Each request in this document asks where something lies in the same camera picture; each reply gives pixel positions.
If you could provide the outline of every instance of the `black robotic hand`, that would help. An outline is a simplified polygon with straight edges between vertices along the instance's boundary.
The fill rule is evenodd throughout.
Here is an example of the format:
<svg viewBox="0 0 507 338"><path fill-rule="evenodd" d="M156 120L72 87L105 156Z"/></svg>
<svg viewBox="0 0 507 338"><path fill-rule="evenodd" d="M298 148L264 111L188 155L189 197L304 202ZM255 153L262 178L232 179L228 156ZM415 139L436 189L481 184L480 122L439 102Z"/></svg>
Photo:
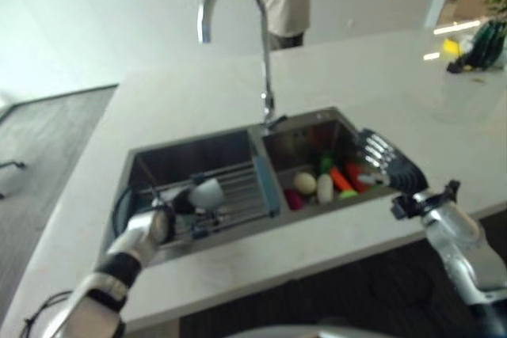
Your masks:
<svg viewBox="0 0 507 338"><path fill-rule="evenodd" d="M379 173L361 175L359 180L366 184L383 184L407 195L428 188L424 173L394 144L368 129L361 131L357 145L364 159Z"/></svg>

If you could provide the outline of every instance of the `kitchen island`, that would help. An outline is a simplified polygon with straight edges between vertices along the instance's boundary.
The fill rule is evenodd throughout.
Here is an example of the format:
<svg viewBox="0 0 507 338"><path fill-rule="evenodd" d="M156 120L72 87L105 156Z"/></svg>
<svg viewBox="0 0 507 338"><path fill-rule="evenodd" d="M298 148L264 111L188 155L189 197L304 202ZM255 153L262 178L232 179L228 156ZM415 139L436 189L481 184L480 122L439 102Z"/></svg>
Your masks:
<svg viewBox="0 0 507 338"><path fill-rule="evenodd" d="M388 137L475 217L507 208L507 73L453 75L431 31L393 32L272 54L277 115L330 106ZM260 55L133 75L116 91L11 304L1 337L94 266L130 150L261 121ZM375 199L149 267L122 313L136 330L420 239ZM40 326L58 311L41 317Z"/></svg>

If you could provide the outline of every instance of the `robotic hand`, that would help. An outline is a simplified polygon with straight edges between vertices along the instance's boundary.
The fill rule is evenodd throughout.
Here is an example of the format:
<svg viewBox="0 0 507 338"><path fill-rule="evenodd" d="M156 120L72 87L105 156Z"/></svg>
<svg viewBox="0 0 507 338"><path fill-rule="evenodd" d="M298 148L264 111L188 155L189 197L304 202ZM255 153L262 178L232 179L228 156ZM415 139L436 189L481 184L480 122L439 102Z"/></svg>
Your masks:
<svg viewBox="0 0 507 338"><path fill-rule="evenodd" d="M173 211L162 201L135 215L103 261L74 290L44 338L119 338L120 311L137 275L172 235Z"/></svg>
<svg viewBox="0 0 507 338"><path fill-rule="evenodd" d="M393 200L397 219L421 217L426 237L444 262L449 279L486 336L507 336L507 270L488 245L482 226L456 204L459 182L444 192L428 186L422 171L392 143L374 131L358 137L364 159L378 170L362 175L368 184L384 184L402 194Z"/></svg>

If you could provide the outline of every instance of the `stainless steel sink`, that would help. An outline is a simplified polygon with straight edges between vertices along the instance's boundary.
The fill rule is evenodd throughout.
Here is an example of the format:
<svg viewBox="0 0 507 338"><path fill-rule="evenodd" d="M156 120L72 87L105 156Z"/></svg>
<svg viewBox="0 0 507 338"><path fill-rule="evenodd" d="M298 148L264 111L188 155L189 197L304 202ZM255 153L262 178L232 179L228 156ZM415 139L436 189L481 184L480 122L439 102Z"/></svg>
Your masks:
<svg viewBox="0 0 507 338"><path fill-rule="evenodd" d="M387 194L372 189L348 199L318 205L305 199L294 212L284 189L300 170L318 174L323 154L340 162L360 162L354 126L335 108L291 116L267 131L251 125L162 146L133 150L124 167L103 249L135 213L151 205L154 192L215 178L225 203L213 218L178 215L176 236L160 248L154 264L334 211Z"/></svg>

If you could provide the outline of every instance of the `faucet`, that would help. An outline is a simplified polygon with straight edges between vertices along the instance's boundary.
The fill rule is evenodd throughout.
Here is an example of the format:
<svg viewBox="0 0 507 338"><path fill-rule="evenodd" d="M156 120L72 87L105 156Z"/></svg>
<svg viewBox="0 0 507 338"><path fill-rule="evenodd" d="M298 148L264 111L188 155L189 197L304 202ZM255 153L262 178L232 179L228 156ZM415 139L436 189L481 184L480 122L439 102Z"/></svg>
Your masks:
<svg viewBox="0 0 507 338"><path fill-rule="evenodd" d="M261 32L263 47L262 73L264 75L265 91L261 94L264 100L264 126L270 128L273 125L275 115L275 96L271 89L271 65L269 61L269 33L268 33L268 13L264 0L256 0L261 11ZM209 44L212 41L212 14L216 0L203 0L199 7L197 17L197 34L199 42Z"/></svg>

